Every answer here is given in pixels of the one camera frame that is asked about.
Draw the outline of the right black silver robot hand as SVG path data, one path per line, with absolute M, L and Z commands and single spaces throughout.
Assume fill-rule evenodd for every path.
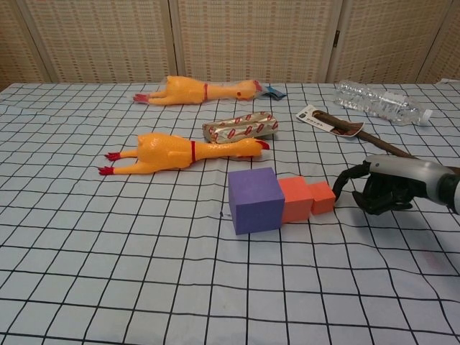
M 343 171 L 333 185 L 338 198 L 349 180 L 367 176 L 364 190 L 355 190 L 356 204 L 369 214 L 412 208 L 411 201 L 425 198 L 459 213 L 459 174 L 451 167 L 427 160 L 370 155 L 362 164 Z

